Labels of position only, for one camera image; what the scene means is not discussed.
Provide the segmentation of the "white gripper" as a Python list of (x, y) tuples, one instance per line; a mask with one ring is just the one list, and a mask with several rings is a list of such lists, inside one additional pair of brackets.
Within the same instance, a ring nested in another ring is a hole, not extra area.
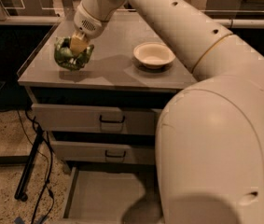
[(70, 50), (75, 56), (78, 56), (89, 45), (89, 39), (100, 36), (105, 26), (108, 24), (108, 13), (95, 8), (93, 10), (85, 9), (80, 4), (76, 9), (74, 16), (74, 25), (77, 31), (71, 36)]

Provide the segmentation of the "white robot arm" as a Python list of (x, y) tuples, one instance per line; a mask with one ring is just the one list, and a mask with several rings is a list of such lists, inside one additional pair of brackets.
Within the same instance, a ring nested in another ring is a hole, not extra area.
[(165, 224), (264, 224), (264, 57), (184, 0), (82, 0), (76, 28), (98, 37), (124, 2), (197, 80), (157, 126)]

